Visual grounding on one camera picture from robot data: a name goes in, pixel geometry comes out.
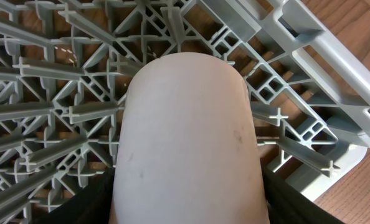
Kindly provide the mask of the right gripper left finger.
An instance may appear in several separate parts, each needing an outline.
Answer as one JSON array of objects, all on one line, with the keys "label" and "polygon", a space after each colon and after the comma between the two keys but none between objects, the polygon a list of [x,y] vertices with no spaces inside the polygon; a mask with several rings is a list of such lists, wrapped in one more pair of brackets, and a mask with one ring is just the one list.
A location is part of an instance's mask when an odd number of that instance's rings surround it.
[{"label": "right gripper left finger", "polygon": [[107,169],[60,207],[34,221],[36,224],[108,223],[113,194],[114,169]]}]

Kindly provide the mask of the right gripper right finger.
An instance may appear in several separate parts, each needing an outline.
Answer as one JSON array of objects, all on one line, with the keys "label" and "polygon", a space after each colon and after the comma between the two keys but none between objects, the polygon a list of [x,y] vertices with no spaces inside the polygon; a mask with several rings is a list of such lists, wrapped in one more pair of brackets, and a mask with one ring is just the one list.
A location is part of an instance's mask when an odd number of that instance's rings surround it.
[{"label": "right gripper right finger", "polygon": [[281,177],[262,168],[265,198],[270,223],[343,224],[288,185]]}]

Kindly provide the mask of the white cup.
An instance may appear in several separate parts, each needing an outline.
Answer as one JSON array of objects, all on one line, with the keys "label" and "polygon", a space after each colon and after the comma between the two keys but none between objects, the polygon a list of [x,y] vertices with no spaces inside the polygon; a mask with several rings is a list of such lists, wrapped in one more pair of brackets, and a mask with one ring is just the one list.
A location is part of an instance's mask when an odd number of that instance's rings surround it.
[{"label": "white cup", "polygon": [[178,53],[130,82],[110,222],[268,223],[243,78],[228,63]]}]

